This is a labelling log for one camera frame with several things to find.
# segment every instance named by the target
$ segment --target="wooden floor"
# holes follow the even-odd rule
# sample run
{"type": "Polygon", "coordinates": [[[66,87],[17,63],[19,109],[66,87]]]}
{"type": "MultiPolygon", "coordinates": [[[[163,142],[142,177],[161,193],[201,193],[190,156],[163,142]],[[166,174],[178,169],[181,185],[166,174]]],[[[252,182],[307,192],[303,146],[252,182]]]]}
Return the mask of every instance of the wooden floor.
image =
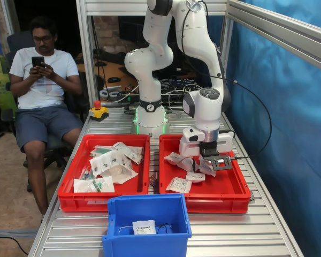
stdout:
{"type": "MultiPolygon", "coordinates": [[[[41,214],[32,193],[26,191],[27,169],[22,166],[25,155],[20,152],[13,134],[0,138],[0,230],[38,229],[41,214]]],[[[53,163],[45,170],[49,201],[53,196],[62,169],[53,163]]],[[[34,238],[17,239],[29,252],[34,238]]],[[[11,239],[0,239],[0,257],[26,256],[11,239]]]]}

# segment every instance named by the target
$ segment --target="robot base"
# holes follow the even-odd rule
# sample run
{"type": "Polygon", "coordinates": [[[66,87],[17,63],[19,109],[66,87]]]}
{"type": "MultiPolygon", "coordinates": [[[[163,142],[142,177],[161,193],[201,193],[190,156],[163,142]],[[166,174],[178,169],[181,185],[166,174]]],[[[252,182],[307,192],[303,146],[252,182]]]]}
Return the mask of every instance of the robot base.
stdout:
{"type": "Polygon", "coordinates": [[[165,109],[160,106],[154,112],[146,112],[138,107],[133,120],[131,134],[150,135],[151,138],[159,138],[160,135],[169,134],[170,126],[165,109]]]}

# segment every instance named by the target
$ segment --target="shorts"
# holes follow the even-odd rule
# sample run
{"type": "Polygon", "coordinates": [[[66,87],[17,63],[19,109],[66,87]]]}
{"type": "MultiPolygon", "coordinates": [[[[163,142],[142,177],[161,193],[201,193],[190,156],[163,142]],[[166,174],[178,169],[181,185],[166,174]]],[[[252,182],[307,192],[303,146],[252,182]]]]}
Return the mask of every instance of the shorts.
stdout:
{"type": "Polygon", "coordinates": [[[61,141],[64,134],[82,127],[82,122],[68,111],[65,104],[16,111],[17,144],[22,152],[30,141],[48,144],[49,133],[61,141]]]}

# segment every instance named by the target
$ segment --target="man's hand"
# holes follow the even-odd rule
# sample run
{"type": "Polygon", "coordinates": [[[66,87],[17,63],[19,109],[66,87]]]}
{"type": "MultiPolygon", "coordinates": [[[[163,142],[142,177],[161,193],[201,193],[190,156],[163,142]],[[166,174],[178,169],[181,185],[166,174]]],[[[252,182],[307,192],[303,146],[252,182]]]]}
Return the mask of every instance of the man's hand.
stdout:
{"type": "Polygon", "coordinates": [[[30,69],[30,78],[33,80],[33,81],[37,81],[41,78],[43,78],[43,75],[40,75],[38,73],[38,70],[36,68],[31,68],[30,69]]]}
{"type": "Polygon", "coordinates": [[[38,73],[41,76],[45,76],[48,79],[54,80],[56,77],[56,74],[54,73],[53,68],[46,63],[42,63],[42,64],[45,65],[45,67],[36,66],[38,73]]]}

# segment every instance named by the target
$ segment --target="smartphone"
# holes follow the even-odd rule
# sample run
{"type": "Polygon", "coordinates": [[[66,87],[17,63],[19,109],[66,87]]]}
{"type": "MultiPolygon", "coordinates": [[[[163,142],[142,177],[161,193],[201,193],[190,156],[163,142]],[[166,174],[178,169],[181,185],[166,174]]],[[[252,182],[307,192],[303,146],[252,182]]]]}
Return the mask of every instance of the smartphone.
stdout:
{"type": "Polygon", "coordinates": [[[32,57],[32,67],[40,66],[45,67],[42,63],[44,63],[44,57],[43,56],[34,56],[32,57]]]}

